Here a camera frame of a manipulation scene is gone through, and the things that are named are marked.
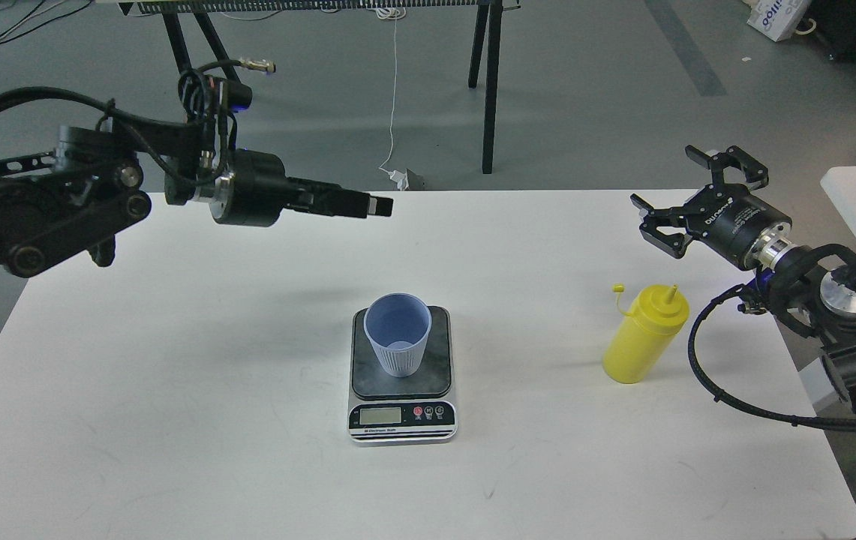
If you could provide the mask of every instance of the connector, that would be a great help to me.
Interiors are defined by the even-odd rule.
[[[273,61],[266,61],[266,59],[239,58],[239,61],[242,63],[242,68],[250,69],[250,71],[274,73],[278,70],[278,66],[274,65]]]
[[[395,170],[387,173],[387,175],[391,179],[391,182],[398,185],[398,191],[407,191],[407,173]]]

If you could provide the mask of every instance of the white cardboard box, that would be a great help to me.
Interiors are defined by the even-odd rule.
[[[809,4],[811,0],[760,0],[751,10],[747,24],[772,41],[787,40]]]

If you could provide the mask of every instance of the cable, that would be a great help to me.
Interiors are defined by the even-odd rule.
[[[17,6],[17,0],[11,0],[11,3],[7,4],[7,6],[0,7],[0,11],[10,10],[11,8],[13,8],[15,6]]]
[[[798,28],[795,28],[794,33],[797,35],[808,35],[815,31],[815,28],[818,28],[818,23],[816,23],[812,18],[808,19],[808,24],[811,25],[811,28],[808,28],[807,30],[798,30]]]
[[[6,30],[2,34],[0,34],[0,45],[9,44],[12,41],[19,40],[20,38],[23,38],[26,35],[31,34],[33,31],[39,30],[40,28],[43,28],[44,26],[47,26],[48,24],[51,24],[56,20],[63,20],[63,18],[70,17],[71,15],[78,13],[78,11],[88,9],[89,7],[92,6],[92,4],[95,3],[95,0],[88,0],[88,2],[84,4],[84,6],[81,6],[76,10],[68,11],[68,13],[64,13],[64,14],[58,15],[57,17],[53,17],[47,21],[44,21],[43,23],[39,24],[38,26],[31,28],[30,30],[23,31],[23,33],[14,35],[13,37],[3,38],[3,40],[2,40],[3,35],[10,34],[13,30],[22,26],[24,23],[29,21],[31,18],[39,17],[39,15],[45,14],[45,13],[47,13],[47,11],[51,11],[54,8],[57,8],[58,6],[60,6],[61,4],[64,4],[65,2],[67,2],[67,0],[61,0],[57,4],[54,4],[53,6],[48,7],[46,10],[43,10],[40,13],[34,14],[34,11],[36,11],[44,3],[44,0],[41,0],[41,3],[37,4],[37,6],[34,7],[33,10],[31,10],[31,13],[27,14],[22,20],[17,22],[17,24],[15,24],[15,26],[10,27],[8,30]]]
[[[808,428],[818,428],[818,430],[823,431],[848,431],[849,433],[856,433],[856,420],[781,414],[743,402],[721,389],[718,384],[710,379],[710,377],[704,372],[704,369],[701,368],[701,365],[698,363],[698,355],[695,353],[695,336],[698,335],[698,329],[701,328],[701,323],[707,320],[708,315],[710,315],[715,308],[719,307],[721,304],[725,304],[726,301],[731,300],[732,298],[741,297],[742,295],[750,297],[757,294],[757,291],[748,286],[744,286],[743,284],[733,286],[710,301],[710,303],[707,304],[707,307],[698,314],[698,318],[695,318],[694,325],[691,328],[691,334],[688,337],[688,360],[691,362],[691,369],[695,372],[695,377],[698,379],[698,382],[715,397],[716,402],[722,402],[726,404],[726,406],[734,407],[736,410],[742,411],[742,413],[770,420],[777,420],[778,422],[785,422],[795,427],[804,426]]]
[[[209,174],[208,177],[205,178],[187,178],[178,173],[173,167],[171,167],[161,155],[154,150],[154,147],[151,146],[149,141],[131,124],[135,123],[143,123],[154,126],[159,126],[162,128],[170,128],[170,129],[182,129],[184,126],[197,125],[199,122],[188,122],[187,124],[176,124],[173,122],[163,122],[160,120],[153,120],[150,118],[146,118],[143,116],[138,116],[137,114],[132,114],[129,112],[123,112],[123,110],[115,109],[113,107],[112,102],[100,102],[95,100],[94,98],[79,94],[77,92],[72,92],[71,90],[64,90],[63,88],[48,88],[48,86],[27,86],[27,88],[17,88],[14,90],[9,90],[5,93],[0,94],[0,113],[5,112],[5,110],[12,109],[12,107],[17,107],[19,105],[23,105],[25,103],[30,103],[32,101],[46,100],[46,99],[59,99],[64,101],[70,101],[74,103],[81,103],[81,105],[86,105],[88,107],[94,107],[94,109],[101,110],[101,112],[110,114],[114,119],[119,120],[119,125],[125,129],[134,140],[137,141],[142,147],[144,151],[151,157],[151,160],[154,161],[161,169],[163,169],[166,174],[171,175],[171,177],[177,179],[178,181],[185,182],[185,184],[190,185],[204,185],[211,184],[217,177],[224,172],[227,167],[227,153],[226,150],[229,144],[229,136],[226,133],[226,129],[219,129],[219,143],[221,144],[221,161],[219,161],[218,168],[215,169],[212,174]],[[227,120],[222,116],[218,119],[218,127],[226,126]]]
[[[221,14],[222,14],[222,15],[224,15],[225,17],[228,17],[228,18],[229,18],[229,20],[244,20],[244,21],[250,21],[250,20],[269,20],[269,18],[273,17],[273,16],[274,16],[274,15],[276,15],[276,14],[279,14],[280,12],[281,12],[281,10],[277,10],[277,11],[273,11],[273,13],[266,14],[266,15],[264,15],[263,17],[256,17],[256,18],[253,18],[253,19],[246,19],[246,18],[243,18],[243,17],[233,17],[233,16],[229,15],[228,13],[224,13],[224,11],[218,11],[218,13],[221,13]]]
[[[404,7],[367,7],[367,11],[373,11],[379,20],[402,20],[407,17],[407,9]]]
[[[387,133],[391,136],[391,148],[387,151],[387,157],[384,161],[377,165],[377,168],[384,171],[385,174],[391,175],[391,172],[384,168],[384,165],[391,160],[391,155],[394,154],[394,110],[398,102],[398,20],[394,19],[394,86],[391,95],[391,123],[387,128]]]

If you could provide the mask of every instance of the white cable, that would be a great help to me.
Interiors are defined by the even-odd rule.
[[[394,153],[394,109],[398,102],[398,18],[394,19],[394,90],[393,95],[391,95],[391,123],[387,128],[387,133],[391,136],[391,148],[387,151],[387,157],[384,158],[384,162],[377,167],[389,176],[391,172],[384,168],[384,165],[387,165],[391,160],[391,154]]]
[[[29,20],[33,20],[33,18],[35,18],[35,17],[39,17],[40,15],[46,14],[46,13],[47,13],[47,11],[51,11],[51,10],[53,10],[54,8],[57,8],[58,6],[60,6],[60,4],[64,4],[65,2],[67,2],[67,0],[61,0],[60,2],[57,2],[56,4],[54,4],[53,6],[49,6],[49,7],[47,7],[47,9],[40,10],[40,11],[38,11],[37,13],[32,14],[30,17],[27,17],[25,20],[20,21],[20,22],[19,22],[19,23],[17,23],[16,25],[14,25],[14,26],[12,26],[12,27],[10,27],[10,28],[7,28],[7,30],[5,30],[5,31],[3,31],[2,33],[0,33],[0,41],[1,41],[1,40],[3,40],[3,38],[6,38],[6,37],[7,37],[7,35],[9,35],[10,33],[12,33],[13,31],[15,31],[15,30],[17,30],[18,28],[22,27],[22,26],[24,25],[24,23],[26,23],[27,21],[29,21]]]
[[[373,11],[380,20],[402,20],[407,17],[404,7],[367,7],[367,11]]]
[[[229,20],[246,20],[246,21],[252,21],[252,20],[269,20],[269,18],[273,17],[273,16],[274,16],[274,15],[276,15],[276,14],[279,14],[280,12],[281,12],[281,10],[272,11],[272,13],[269,13],[269,14],[266,14],[266,15],[263,15],[263,16],[260,16],[260,17],[254,17],[254,18],[250,18],[250,19],[249,19],[249,18],[245,18],[245,17],[235,17],[235,16],[233,16],[233,15],[229,15],[228,13],[224,13],[224,11],[218,11],[218,13],[220,13],[220,14],[224,15],[225,17],[228,17],[228,18],[229,18]]]

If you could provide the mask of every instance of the yellow bottle cap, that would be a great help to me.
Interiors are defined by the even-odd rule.
[[[658,335],[677,334],[688,320],[688,300],[677,286],[648,286],[638,294],[631,316]]]

